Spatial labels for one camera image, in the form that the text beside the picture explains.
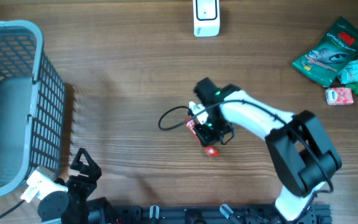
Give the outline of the red stick sachet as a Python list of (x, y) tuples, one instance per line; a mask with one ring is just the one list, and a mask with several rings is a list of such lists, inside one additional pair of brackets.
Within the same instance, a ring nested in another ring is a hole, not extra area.
[(212, 145), (203, 146), (201, 141), (199, 140), (197, 133), (196, 133), (196, 127), (201, 126), (201, 124), (195, 120), (187, 121), (185, 123), (185, 126), (190, 130), (190, 132), (194, 135), (194, 137), (198, 140), (199, 144), (203, 147), (205, 153), (209, 157), (218, 157), (219, 151)]

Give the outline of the red square snack packet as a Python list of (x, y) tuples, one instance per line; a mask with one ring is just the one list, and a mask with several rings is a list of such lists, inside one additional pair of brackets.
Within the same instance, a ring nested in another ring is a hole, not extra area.
[(326, 101), (328, 105), (351, 105), (354, 103), (352, 90), (346, 87), (328, 88)]

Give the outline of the light green tissue packet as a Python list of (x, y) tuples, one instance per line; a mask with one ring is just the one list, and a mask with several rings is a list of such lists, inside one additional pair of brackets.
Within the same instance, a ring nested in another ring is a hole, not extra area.
[(339, 73), (338, 79), (342, 84), (358, 82), (358, 59), (350, 61)]

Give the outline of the green 3M gloves package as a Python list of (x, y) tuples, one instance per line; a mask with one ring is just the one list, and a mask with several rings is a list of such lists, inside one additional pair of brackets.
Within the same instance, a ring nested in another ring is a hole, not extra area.
[(329, 87), (345, 66), (358, 57), (358, 29), (339, 17), (318, 44), (292, 66), (313, 82)]

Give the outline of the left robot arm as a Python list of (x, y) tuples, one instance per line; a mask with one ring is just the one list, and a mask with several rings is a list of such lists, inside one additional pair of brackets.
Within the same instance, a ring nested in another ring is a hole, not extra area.
[(121, 217), (106, 198), (87, 200), (102, 172), (86, 149), (79, 148), (70, 169), (80, 174), (71, 175), (64, 183), (68, 191), (52, 192), (39, 203), (37, 212), (42, 223), (121, 223)]

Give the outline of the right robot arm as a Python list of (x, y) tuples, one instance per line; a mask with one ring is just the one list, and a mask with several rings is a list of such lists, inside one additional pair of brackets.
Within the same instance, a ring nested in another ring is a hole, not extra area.
[(267, 145), (273, 166), (283, 184), (274, 206), (286, 221), (295, 223), (312, 201), (334, 190), (332, 176), (342, 160), (318, 117), (308, 110), (299, 114), (275, 109), (251, 97), (238, 86), (217, 87), (209, 78), (199, 81), (194, 93), (199, 104), (189, 103), (193, 132), (204, 147), (227, 144), (226, 134), (238, 125)]

